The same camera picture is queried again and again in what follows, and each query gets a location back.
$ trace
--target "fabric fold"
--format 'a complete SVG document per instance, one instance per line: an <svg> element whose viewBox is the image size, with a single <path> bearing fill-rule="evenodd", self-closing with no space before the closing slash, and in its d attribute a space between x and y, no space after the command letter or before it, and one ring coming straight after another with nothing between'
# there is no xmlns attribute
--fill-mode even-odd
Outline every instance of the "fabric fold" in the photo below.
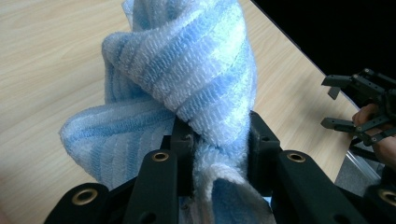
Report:
<svg viewBox="0 0 396 224"><path fill-rule="evenodd" d="M175 116L199 135L187 223L263 223L270 210L247 181L256 66L236 0L127 0L130 33L102 52L106 104L60 131L69 155L110 189L137 175Z"/></svg>

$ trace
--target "light blue cloth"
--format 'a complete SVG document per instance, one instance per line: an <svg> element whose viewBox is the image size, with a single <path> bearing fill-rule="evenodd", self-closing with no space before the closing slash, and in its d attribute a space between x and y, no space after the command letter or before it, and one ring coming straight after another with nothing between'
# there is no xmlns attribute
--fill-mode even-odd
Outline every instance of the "light blue cloth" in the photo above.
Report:
<svg viewBox="0 0 396 224"><path fill-rule="evenodd" d="M194 198L185 223L271 220L247 182L249 111L256 67L236 0L135 0L131 33L103 43L106 104L69 119L69 155L110 189L135 177L143 157L172 131L175 115L199 135Z"/></svg>

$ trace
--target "finger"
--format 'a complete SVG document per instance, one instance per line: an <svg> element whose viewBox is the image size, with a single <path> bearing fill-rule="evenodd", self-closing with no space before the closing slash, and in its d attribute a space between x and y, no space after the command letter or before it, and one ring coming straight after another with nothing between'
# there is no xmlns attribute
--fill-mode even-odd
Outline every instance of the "finger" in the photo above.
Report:
<svg viewBox="0 0 396 224"><path fill-rule="evenodd" d="M361 108L358 116L355 118L356 125L361 125L373 118L373 115L378 112L378 106L374 104L369 104Z"/></svg>

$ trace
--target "towel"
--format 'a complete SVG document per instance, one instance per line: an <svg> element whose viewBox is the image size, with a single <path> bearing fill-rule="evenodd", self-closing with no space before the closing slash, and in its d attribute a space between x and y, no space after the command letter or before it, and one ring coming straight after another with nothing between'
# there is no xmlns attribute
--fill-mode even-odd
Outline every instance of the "towel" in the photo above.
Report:
<svg viewBox="0 0 396 224"><path fill-rule="evenodd" d="M194 197L182 223L264 223L268 205L247 181L256 66L236 0L127 0L132 32L106 37L105 105L60 130L68 154L110 189L135 177L175 117L199 135Z"/></svg>

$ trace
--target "table surface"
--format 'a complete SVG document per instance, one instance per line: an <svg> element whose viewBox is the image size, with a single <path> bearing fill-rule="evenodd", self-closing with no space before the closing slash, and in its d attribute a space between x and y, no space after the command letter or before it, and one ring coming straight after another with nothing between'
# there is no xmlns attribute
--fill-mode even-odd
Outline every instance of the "table surface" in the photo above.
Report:
<svg viewBox="0 0 396 224"><path fill-rule="evenodd" d="M284 149L310 155L334 181L347 134L320 126L357 109L333 101L323 74L248 0L241 0L258 65L257 111ZM104 103L103 39L129 31L121 0L0 2L0 223L42 223L71 188L94 179L69 158L58 131Z"/></svg>

